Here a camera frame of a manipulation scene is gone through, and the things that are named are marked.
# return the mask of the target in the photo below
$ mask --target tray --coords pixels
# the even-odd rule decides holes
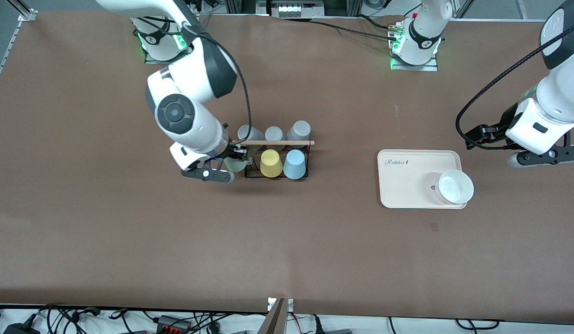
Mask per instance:
[[[380,199],[390,209],[462,209],[440,201],[431,186],[450,169],[462,170],[460,157],[448,150],[381,150],[378,153]]]

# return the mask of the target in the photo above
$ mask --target power adapter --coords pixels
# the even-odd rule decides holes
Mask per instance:
[[[26,328],[22,323],[14,323],[8,325],[4,334],[40,334],[39,330],[33,328]]]

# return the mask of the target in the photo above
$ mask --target light blue cup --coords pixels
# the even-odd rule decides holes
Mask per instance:
[[[305,154],[300,150],[291,150],[287,154],[283,173],[291,180],[297,180],[305,175]]]

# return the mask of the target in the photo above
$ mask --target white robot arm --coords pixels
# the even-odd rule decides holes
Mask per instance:
[[[563,2],[547,19],[541,46],[567,30],[571,32],[542,50],[548,76],[507,109],[499,123],[482,124],[466,133],[472,141],[467,141],[468,149],[505,140],[503,148],[521,150],[508,160],[512,167],[574,161],[574,145],[569,142],[574,127],[574,0]],[[556,145],[562,137],[563,146]]]
[[[403,23],[403,36],[392,50],[405,63],[426,64],[435,54],[441,34],[452,18],[450,0],[421,0],[421,7],[415,18],[408,17]]]
[[[155,121],[175,143],[170,151],[185,177],[231,182],[233,174],[211,168],[210,160],[247,159],[247,148],[231,144],[225,126],[203,104],[227,95],[236,65],[215,43],[183,0],[97,0],[108,11],[157,27],[147,15],[170,17],[191,52],[147,78],[146,98]]]

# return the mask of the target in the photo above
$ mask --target brown table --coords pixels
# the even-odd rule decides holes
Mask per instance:
[[[0,79],[0,302],[264,311],[289,296],[300,313],[574,321],[574,163],[511,169],[508,152],[467,152],[454,130],[540,27],[452,22],[440,71],[407,72],[389,69],[381,40],[213,17],[254,126],[304,119],[317,143],[308,180],[226,185],[180,176],[144,100],[161,66],[142,63],[128,19],[40,13]],[[546,72],[539,57],[526,63],[465,129],[496,122]],[[232,135],[246,121],[240,86],[208,108]],[[384,208],[384,148],[458,152],[474,199]]]

